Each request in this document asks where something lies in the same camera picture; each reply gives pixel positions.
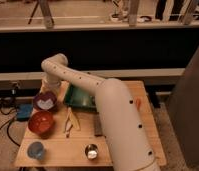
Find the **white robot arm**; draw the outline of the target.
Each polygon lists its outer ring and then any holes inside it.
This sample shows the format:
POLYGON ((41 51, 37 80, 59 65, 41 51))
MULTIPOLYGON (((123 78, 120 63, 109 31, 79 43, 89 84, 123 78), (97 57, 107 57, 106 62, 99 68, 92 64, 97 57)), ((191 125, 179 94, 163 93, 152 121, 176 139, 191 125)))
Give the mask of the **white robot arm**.
POLYGON ((114 171, 161 171, 124 82, 71 69, 67 57, 61 53, 44 59, 41 68, 46 73, 44 83, 50 89, 58 88, 65 80, 95 97, 114 171))

